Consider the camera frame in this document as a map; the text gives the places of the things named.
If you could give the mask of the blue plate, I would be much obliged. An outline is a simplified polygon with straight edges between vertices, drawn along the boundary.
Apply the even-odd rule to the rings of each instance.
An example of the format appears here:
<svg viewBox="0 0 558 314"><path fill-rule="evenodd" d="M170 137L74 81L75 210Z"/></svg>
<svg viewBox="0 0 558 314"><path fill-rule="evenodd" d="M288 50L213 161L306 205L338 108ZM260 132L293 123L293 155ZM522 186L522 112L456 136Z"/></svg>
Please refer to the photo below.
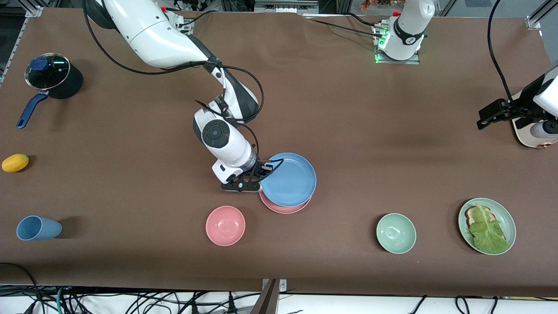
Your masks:
<svg viewBox="0 0 558 314"><path fill-rule="evenodd" d="M317 177L311 163L303 156L284 152L271 157L271 160L284 159L281 166L263 181L263 192L277 205L293 207L309 200L316 189Z"/></svg>

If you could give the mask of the pink plate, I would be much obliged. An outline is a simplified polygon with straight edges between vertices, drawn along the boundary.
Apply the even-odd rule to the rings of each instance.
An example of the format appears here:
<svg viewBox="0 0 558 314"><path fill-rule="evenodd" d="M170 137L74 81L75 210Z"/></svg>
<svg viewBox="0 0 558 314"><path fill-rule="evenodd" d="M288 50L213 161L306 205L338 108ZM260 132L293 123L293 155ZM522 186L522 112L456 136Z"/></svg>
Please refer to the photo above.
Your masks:
<svg viewBox="0 0 558 314"><path fill-rule="evenodd" d="M306 202L304 202L301 205L295 205L293 207L286 207L286 206L282 206L282 205L277 205L274 202L272 202L271 200L269 200L265 193L263 191L259 192L259 196L261 201L263 202L263 204L270 209L271 211L275 212L275 213L281 213L284 215L288 215L291 213L297 213L299 211L301 211L302 209L304 209L310 202L311 198L309 200L307 200Z"/></svg>

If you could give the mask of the pink bowl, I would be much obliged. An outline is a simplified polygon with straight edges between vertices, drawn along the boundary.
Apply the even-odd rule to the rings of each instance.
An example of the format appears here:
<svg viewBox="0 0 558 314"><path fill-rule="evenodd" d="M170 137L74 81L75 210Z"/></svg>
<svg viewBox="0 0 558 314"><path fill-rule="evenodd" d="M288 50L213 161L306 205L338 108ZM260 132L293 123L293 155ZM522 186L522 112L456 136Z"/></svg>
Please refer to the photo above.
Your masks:
<svg viewBox="0 0 558 314"><path fill-rule="evenodd" d="M211 242L218 246L231 246L245 234L245 217L241 211L224 205L211 211L205 223L205 231Z"/></svg>

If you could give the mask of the green plate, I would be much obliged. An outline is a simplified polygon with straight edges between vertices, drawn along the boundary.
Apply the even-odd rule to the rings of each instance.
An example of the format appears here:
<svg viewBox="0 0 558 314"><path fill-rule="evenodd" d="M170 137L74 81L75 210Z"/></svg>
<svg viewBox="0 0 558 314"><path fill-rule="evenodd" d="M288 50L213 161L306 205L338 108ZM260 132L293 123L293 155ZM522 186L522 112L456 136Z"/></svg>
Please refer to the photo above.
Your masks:
<svg viewBox="0 0 558 314"><path fill-rule="evenodd" d="M480 252L478 249L474 248L473 246L473 239L472 235L469 232L469 228L466 224L466 217L465 213L466 210L470 207L474 207L475 205L484 205L491 209L492 213L494 213L495 217L500 221L500 226L504 231L504 235L507 239L509 244L509 248L503 252L502 254L508 252L515 244L516 237L517 237L517 230L514 219L512 218L511 214L497 201L488 198L473 198L469 199L462 205L462 208L459 210L457 220L458 220L458 229L460 234L462 235L463 239L477 252Z"/></svg>

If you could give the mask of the toast bread slice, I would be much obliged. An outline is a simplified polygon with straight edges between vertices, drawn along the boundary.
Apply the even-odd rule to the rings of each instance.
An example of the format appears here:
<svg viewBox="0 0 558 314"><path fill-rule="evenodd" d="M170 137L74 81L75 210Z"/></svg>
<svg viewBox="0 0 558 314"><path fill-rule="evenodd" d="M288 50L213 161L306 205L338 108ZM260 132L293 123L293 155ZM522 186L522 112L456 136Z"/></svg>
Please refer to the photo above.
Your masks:
<svg viewBox="0 0 558 314"><path fill-rule="evenodd" d="M483 213L488 215L488 221L494 222L497 220L494 213L492 213L491 209L484 205L475 205L474 207L470 207L466 210L465 217L466 217L466 224L468 227L471 227L473 223L476 222L475 212L477 209L480 209Z"/></svg>

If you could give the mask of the green lettuce leaf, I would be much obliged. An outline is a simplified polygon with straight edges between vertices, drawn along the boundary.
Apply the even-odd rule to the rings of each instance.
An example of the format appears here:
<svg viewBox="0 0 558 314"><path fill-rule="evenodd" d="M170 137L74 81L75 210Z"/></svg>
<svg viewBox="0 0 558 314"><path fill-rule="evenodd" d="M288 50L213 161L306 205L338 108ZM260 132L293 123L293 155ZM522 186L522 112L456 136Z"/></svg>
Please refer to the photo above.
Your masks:
<svg viewBox="0 0 558 314"><path fill-rule="evenodd" d="M500 226L498 219L494 222L488 221L488 215L480 209L475 212L476 222L469 227L472 235L473 246L485 254L502 254L510 246Z"/></svg>

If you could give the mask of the green bowl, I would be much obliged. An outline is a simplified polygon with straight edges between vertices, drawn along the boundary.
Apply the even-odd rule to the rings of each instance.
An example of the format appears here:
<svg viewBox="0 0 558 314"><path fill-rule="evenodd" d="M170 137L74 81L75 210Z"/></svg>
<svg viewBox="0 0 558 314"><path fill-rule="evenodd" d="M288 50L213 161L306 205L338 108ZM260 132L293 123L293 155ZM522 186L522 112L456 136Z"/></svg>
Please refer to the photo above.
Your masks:
<svg viewBox="0 0 558 314"><path fill-rule="evenodd" d="M387 213L377 223L379 244L391 254L406 254L415 246L417 231L412 221L400 213Z"/></svg>

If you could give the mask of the grey power strip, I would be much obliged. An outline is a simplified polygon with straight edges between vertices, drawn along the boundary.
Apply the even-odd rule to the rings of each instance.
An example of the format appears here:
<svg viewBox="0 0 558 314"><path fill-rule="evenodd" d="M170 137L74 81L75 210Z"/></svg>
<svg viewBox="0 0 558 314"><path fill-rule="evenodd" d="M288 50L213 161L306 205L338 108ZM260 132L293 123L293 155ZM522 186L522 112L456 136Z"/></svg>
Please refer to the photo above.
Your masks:
<svg viewBox="0 0 558 314"><path fill-rule="evenodd" d="M254 0L254 12L318 14L318 0Z"/></svg>

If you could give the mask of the orange decoration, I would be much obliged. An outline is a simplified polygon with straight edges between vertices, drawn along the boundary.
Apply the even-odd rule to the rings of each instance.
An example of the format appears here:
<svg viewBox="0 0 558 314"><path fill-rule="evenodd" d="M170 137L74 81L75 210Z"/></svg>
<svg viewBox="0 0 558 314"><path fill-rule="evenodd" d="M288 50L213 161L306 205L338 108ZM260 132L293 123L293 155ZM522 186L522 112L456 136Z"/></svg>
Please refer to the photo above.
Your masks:
<svg viewBox="0 0 558 314"><path fill-rule="evenodd" d="M400 10L405 3L406 0L362 0L359 8L362 13L369 10Z"/></svg>

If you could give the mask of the blue cup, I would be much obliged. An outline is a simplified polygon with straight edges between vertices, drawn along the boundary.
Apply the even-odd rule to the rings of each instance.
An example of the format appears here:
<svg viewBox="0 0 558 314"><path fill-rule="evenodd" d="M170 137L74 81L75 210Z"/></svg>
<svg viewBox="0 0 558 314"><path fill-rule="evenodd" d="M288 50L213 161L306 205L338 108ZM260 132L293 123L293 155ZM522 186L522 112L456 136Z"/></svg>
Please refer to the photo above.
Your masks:
<svg viewBox="0 0 558 314"><path fill-rule="evenodd" d="M25 217L16 228L16 235L22 241L49 240L58 237L61 232L59 222L40 216Z"/></svg>

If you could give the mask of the glass lid with blue knob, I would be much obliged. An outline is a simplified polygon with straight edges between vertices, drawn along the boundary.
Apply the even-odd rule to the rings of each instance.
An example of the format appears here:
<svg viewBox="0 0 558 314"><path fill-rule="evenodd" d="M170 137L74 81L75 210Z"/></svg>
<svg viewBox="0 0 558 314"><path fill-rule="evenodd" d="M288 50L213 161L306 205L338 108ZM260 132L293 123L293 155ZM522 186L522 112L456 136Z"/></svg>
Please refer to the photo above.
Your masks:
<svg viewBox="0 0 558 314"><path fill-rule="evenodd" d="M35 89L48 90L68 76L71 62L64 55L49 52L32 59L26 69L26 83Z"/></svg>

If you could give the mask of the yellow lemon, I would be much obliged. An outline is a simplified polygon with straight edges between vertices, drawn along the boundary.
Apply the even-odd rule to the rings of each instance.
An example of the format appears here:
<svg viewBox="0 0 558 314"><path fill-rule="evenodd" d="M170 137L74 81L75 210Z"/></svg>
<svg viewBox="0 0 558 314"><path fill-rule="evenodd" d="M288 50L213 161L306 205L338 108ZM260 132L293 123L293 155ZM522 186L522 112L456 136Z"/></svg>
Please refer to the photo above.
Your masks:
<svg viewBox="0 0 558 314"><path fill-rule="evenodd" d="M25 167L28 166L29 161L30 158L28 155L14 154L2 161L1 168L2 171L6 173L16 173L25 169Z"/></svg>

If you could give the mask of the aluminium profile bracket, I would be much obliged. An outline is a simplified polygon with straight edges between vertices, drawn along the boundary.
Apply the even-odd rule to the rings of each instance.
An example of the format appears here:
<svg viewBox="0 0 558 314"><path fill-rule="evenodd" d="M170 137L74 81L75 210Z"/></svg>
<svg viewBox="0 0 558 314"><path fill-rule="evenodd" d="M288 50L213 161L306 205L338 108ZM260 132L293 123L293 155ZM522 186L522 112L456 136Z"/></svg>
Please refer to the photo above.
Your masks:
<svg viewBox="0 0 558 314"><path fill-rule="evenodd" d="M558 0L544 0L544 2L526 16L525 22L528 29L540 29L540 23L546 16L548 16L554 9L558 8Z"/></svg>

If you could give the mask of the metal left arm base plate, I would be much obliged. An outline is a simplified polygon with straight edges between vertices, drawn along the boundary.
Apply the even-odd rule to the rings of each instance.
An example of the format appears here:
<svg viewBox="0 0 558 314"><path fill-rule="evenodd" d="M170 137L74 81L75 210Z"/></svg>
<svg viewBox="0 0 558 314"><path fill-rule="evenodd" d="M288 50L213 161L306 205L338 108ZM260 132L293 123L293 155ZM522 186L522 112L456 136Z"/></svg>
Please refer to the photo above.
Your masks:
<svg viewBox="0 0 558 314"><path fill-rule="evenodd" d="M395 26L375 24L371 29L375 35L374 53L376 63L386 64L420 64L419 50L424 34L408 36L406 33L398 34Z"/></svg>

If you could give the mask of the aluminium table edge rail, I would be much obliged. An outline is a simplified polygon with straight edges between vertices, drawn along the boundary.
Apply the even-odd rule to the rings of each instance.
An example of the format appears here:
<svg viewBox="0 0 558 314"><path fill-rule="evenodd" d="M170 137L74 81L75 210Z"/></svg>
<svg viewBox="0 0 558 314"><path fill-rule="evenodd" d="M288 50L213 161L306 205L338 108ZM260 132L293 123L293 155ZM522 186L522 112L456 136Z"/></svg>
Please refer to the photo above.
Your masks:
<svg viewBox="0 0 558 314"><path fill-rule="evenodd" d="M22 2L21 8L0 8L0 87L9 72L29 20L40 17L43 9L33 2Z"/></svg>

